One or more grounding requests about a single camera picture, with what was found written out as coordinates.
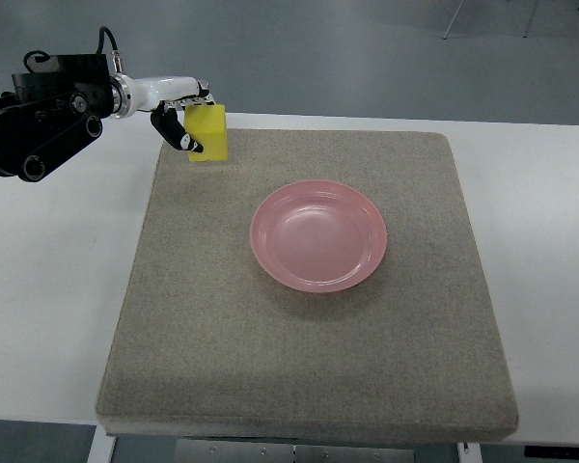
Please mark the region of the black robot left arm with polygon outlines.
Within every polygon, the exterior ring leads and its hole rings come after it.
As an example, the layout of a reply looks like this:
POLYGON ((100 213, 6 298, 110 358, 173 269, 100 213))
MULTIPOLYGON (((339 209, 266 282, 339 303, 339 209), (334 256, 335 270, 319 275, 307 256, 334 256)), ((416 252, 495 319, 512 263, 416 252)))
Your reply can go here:
POLYGON ((14 74, 14 90, 0 96, 0 177, 38 182, 100 137, 102 121, 121 106, 103 53, 107 41, 121 70, 119 48, 105 26, 93 54, 24 55, 26 71, 14 74))

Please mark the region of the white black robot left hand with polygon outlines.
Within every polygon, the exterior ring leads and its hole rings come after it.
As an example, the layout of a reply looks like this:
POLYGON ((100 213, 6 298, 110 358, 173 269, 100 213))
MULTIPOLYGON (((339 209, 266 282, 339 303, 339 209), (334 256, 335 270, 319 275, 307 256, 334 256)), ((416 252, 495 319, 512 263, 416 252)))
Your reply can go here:
POLYGON ((111 74, 110 81, 114 119, 126 119, 136 112, 147 112, 152 126, 174 149, 195 153, 205 150, 179 122, 178 111, 185 111, 189 106, 216 104, 207 81, 177 76, 133 79, 123 73, 111 74))

